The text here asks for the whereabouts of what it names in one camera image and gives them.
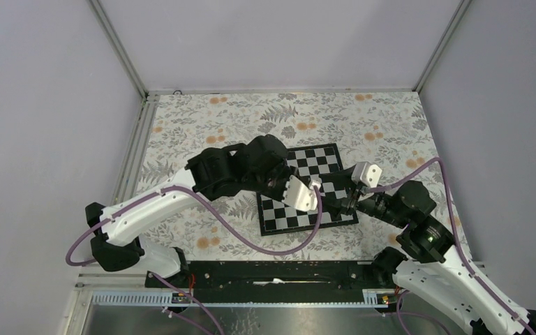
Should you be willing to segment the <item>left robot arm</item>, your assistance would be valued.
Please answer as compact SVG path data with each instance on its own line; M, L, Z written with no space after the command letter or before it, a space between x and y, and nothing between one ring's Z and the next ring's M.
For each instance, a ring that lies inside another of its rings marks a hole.
M298 175L287 158L279 139L260 135L248 144L206 148L167 181L120 204L90 204L86 215L94 230L94 261L108 272L139 268L173 287L183 285L189 271L184 252L156 244L144 233L185 209L241 191L282 200L291 177Z

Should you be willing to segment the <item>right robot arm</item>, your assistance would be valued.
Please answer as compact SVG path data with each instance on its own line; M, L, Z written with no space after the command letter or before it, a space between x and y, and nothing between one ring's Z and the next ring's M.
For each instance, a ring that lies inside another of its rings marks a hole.
M458 239L432 216L436 203L420 181L405 181L396 192L373 192L375 180L363 167L320 175L323 184L350 189L340 200L324 200L333 214L361 212L401 228L400 249L386 247L374 261L372 277L395 284L444 313L466 334L536 334L536 310L526 309L492 283L466 255Z

